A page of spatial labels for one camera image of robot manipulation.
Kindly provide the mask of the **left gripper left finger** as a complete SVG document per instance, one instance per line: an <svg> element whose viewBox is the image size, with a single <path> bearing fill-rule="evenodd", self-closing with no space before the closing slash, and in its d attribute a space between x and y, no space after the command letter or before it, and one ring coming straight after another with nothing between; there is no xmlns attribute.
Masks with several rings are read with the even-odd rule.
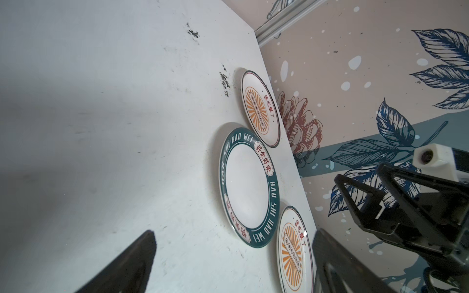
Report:
<svg viewBox="0 0 469 293"><path fill-rule="evenodd" d="M155 233L140 235L78 293L144 293L156 255Z"/></svg>

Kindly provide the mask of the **green rim lettered plate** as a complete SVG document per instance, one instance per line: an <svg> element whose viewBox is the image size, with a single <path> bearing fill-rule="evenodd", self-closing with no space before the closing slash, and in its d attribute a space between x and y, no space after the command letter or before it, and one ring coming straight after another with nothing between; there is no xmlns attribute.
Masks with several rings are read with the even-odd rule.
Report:
<svg viewBox="0 0 469 293"><path fill-rule="evenodd" d="M250 247L267 246L280 214L277 172L268 148L249 129L234 129L222 145L218 177L223 208L236 235Z"/></svg>

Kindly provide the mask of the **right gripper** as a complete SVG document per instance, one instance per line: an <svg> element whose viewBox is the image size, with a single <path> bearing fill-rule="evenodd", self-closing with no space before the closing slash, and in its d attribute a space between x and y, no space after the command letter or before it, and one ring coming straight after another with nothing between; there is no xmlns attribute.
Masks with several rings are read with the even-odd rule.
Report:
<svg viewBox="0 0 469 293"><path fill-rule="evenodd" d="M363 231L402 249L419 254L439 271L463 276L469 273L469 186L468 184L424 175L383 163L377 175L385 190L348 178L335 177L354 222ZM400 179L427 192L411 198ZM348 189L363 191L366 199L358 205ZM392 208L381 206L390 193L398 202Z"/></svg>

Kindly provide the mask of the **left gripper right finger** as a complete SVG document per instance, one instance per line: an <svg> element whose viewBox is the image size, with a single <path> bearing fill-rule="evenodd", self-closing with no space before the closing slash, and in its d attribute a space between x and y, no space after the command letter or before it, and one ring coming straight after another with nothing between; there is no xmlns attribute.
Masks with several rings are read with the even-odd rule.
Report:
<svg viewBox="0 0 469 293"><path fill-rule="evenodd" d="M324 293L392 293L378 278L324 229L313 240L317 275Z"/></svg>

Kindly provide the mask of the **orange sunburst plate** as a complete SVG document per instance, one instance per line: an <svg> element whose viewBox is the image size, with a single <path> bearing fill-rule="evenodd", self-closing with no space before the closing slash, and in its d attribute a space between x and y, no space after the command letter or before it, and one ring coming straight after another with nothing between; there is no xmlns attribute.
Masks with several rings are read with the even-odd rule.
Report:
<svg viewBox="0 0 469 293"><path fill-rule="evenodd" d="M287 206L277 233L277 265L284 293L312 293L314 263L309 234L299 211Z"/></svg>
<svg viewBox="0 0 469 293"><path fill-rule="evenodd" d="M251 70L243 73L241 94L247 118L263 143L276 148L280 143L280 117L266 83Z"/></svg>

